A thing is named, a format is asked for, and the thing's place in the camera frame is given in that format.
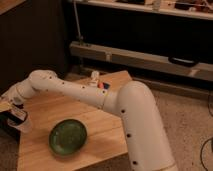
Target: shelf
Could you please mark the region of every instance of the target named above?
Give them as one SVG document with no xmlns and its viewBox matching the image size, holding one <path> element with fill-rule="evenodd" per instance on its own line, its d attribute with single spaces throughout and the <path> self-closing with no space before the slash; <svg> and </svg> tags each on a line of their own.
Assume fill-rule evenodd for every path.
<svg viewBox="0 0 213 171">
<path fill-rule="evenodd" d="M 213 20 L 213 9 L 212 10 L 204 10 L 203 8 L 208 8 L 207 5 L 195 4 L 192 3 L 182 3 L 180 1 L 184 0 L 146 0 L 144 5 L 141 4 L 131 4 L 131 3 L 121 3 L 116 2 L 115 0 L 76 0 L 79 4 L 85 5 L 93 5 L 100 7 L 108 7 L 108 8 L 117 8 L 131 11 L 141 11 L 141 12 L 151 12 L 157 14 L 166 14 L 180 17 L 188 17 L 188 18 L 197 18 L 197 19 L 205 19 L 205 20 Z M 187 10 L 179 9 L 182 7 L 175 7 L 175 4 L 185 5 Z"/>
</svg>

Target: cable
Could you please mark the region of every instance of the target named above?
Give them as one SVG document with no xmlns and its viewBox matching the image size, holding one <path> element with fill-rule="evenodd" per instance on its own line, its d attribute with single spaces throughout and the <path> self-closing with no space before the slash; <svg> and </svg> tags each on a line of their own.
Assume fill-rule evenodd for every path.
<svg viewBox="0 0 213 171">
<path fill-rule="evenodd" d="M 208 95 L 208 109 L 209 109 L 209 114 L 213 117 L 213 113 L 211 111 L 211 91 L 209 91 L 209 95 Z"/>
<path fill-rule="evenodd" d="M 79 24 L 79 16 L 78 16 L 76 0 L 73 0 L 73 7 L 74 7 L 75 21 L 76 21 L 76 26 L 77 26 L 77 31 L 78 31 L 78 40 L 79 40 L 79 43 L 82 44 L 83 36 L 81 34 L 81 27 L 80 27 L 80 24 Z"/>
<path fill-rule="evenodd" d="M 209 91 L 207 103 L 208 103 L 209 114 L 213 117 L 213 113 L 211 111 L 211 91 Z M 205 169 L 205 171 L 208 171 L 208 169 L 206 168 L 206 166 L 203 162 L 203 149 L 209 141 L 211 141 L 211 149 L 212 149 L 212 152 L 213 152 L 213 137 L 204 141 L 204 143 L 202 144 L 201 149 L 200 149 L 200 162 L 201 162 L 201 165 L 203 166 L 203 168 Z"/>
<path fill-rule="evenodd" d="M 213 10 L 212 4 L 210 4 L 207 0 L 203 0 L 203 2 L 205 2 L 206 6 L 207 6 L 210 10 Z"/>
<path fill-rule="evenodd" d="M 203 166 L 203 168 L 205 169 L 205 171 L 208 171 L 208 169 L 206 168 L 204 162 L 203 162 L 203 149 L 204 147 L 206 146 L 206 144 L 209 142 L 209 141 L 213 141 L 213 137 L 207 139 L 206 141 L 204 141 L 203 145 L 201 146 L 201 149 L 200 149 L 200 162 L 201 162 L 201 165 Z"/>
</svg>

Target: screw hole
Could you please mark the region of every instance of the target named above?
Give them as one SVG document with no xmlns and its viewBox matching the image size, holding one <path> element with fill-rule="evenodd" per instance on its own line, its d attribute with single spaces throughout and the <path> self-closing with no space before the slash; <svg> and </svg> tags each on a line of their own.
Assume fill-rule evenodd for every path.
<svg viewBox="0 0 213 171">
<path fill-rule="evenodd" d="M 124 109 L 121 110 L 121 113 L 125 113 L 126 111 Z"/>
<path fill-rule="evenodd" d="M 138 165 L 138 162 L 137 161 L 133 161 L 132 162 L 134 165 Z"/>
<path fill-rule="evenodd" d="M 132 135 L 131 134 L 126 134 L 127 138 L 130 138 Z"/>
</svg>

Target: green bowl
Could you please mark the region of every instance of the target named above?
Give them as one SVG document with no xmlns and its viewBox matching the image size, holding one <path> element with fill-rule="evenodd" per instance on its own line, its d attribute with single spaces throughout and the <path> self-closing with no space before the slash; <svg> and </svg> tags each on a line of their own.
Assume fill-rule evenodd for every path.
<svg viewBox="0 0 213 171">
<path fill-rule="evenodd" d="M 67 119 L 58 123 L 50 132 L 49 146 L 60 156 L 78 151 L 87 139 L 85 126 L 78 120 Z"/>
</svg>

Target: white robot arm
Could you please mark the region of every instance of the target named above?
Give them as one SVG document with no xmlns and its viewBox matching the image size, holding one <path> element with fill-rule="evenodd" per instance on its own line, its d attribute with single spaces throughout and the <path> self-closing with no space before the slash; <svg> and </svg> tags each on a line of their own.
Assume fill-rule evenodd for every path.
<svg viewBox="0 0 213 171">
<path fill-rule="evenodd" d="M 134 171 L 178 170 L 155 99 L 146 85 L 131 81 L 111 92 L 61 80 L 53 71 L 36 70 L 2 98 L 21 105 L 38 91 L 61 92 L 121 117 Z"/>
</svg>

